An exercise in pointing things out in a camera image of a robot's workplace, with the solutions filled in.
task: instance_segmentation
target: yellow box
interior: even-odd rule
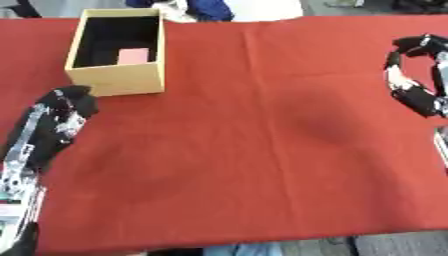
[[[147,63],[114,62],[120,49],[146,45],[151,53]],[[165,37],[158,9],[86,9],[64,69],[74,84],[91,86],[93,95],[112,96],[163,92],[164,64]]]

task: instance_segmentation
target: table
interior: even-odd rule
[[[138,251],[448,228],[433,128],[393,100],[391,41],[443,16],[166,25],[167,91],[99,99],[45,177],[39,250]],[[0,133],[49,89],[76,20],[0,20]],[[430,84],[430,60],[405,63]]]

